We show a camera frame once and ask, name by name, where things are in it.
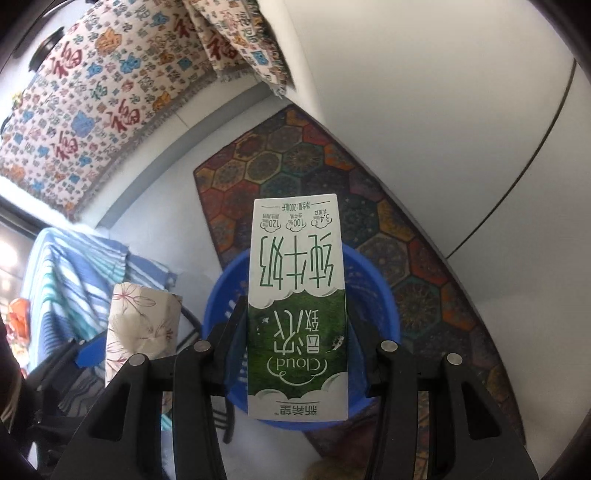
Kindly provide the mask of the green white milk carton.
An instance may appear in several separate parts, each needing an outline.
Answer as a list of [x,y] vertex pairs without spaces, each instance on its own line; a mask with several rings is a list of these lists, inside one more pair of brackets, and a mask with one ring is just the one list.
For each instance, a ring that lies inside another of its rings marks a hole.
[[349,416],[349,326],[334,194],[253,203],[247,413],[266,421]]

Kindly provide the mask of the blue plastic trash bin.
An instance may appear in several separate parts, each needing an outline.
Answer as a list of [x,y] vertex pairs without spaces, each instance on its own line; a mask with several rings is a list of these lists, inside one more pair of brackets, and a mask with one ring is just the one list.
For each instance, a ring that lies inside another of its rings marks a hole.
[[[346,299],[352,302],[359,317],[376,327],[379,333],[394,341],[401,339],[399,314],[394,296],[380,272],[355,249],[342,247],[346,273]],[[245,250],[229,261],[217,279],[207,300],[202,336],[224,328],[240,297],[247,294],[249,280],[249,251]],[[359,414],[372,404],[366,396],[368,380],[360,342],[349,342],[349,417]],[[247,360],[235,364],[235,373],[224,381],[217,393],[242,411],[247,410]]]

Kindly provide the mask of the striped blue tablecloth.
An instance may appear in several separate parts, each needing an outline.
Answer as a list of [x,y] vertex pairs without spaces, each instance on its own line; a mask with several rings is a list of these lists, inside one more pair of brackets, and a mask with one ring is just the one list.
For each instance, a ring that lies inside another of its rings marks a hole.
[[43,229],[29,255],[20,297],[29,301],[32,372],[70,339],[90,340],[107,328],[115,285],[169,290],[176,275],[124,244],[56,227]]

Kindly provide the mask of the orange silver snack bag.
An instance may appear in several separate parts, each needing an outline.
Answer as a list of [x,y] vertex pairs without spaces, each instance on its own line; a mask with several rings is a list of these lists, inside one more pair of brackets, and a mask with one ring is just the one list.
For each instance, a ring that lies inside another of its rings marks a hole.
[[6,326],[10,345],[18,345],[27,349],[30,344],[30,302],[17,298],[8,305]]

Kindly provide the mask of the colourful hexagon floor mat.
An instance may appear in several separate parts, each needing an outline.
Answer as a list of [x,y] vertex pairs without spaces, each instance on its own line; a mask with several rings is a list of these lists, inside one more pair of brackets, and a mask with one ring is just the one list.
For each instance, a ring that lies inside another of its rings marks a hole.
[[[374,265],[396,302],[401,339],[418,373],[414,478],[533,479],[523,425],[498,351],[449,270],[375,179],[311,117],[284,108],[195,171],[209,231],[223,269],[250,249],[257,199],[334,194],[342,247]],[[295,423],[250,417],[256,443],[270,432],[286,440],[252,453],[266,466],[314,447],[322,460],[287,466],[280,478],[367,479],[380,400],[335,422]]]

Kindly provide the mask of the patterned fu character cloth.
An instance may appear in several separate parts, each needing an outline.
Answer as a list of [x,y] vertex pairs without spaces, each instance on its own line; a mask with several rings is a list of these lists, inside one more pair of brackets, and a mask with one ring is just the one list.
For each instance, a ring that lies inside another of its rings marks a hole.
[[74,217],[117,166],[214,81],[185,1],[99,1],[42,63],[1,135],[1,175]]

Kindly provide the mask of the patterned cloth side piece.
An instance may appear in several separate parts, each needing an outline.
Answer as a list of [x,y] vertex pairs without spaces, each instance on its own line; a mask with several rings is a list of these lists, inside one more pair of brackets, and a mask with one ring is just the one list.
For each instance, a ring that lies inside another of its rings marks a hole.
[[226,79],[247,68],[283,96],[290,71],[256,1],[185,1],[189,18],[215,73]]

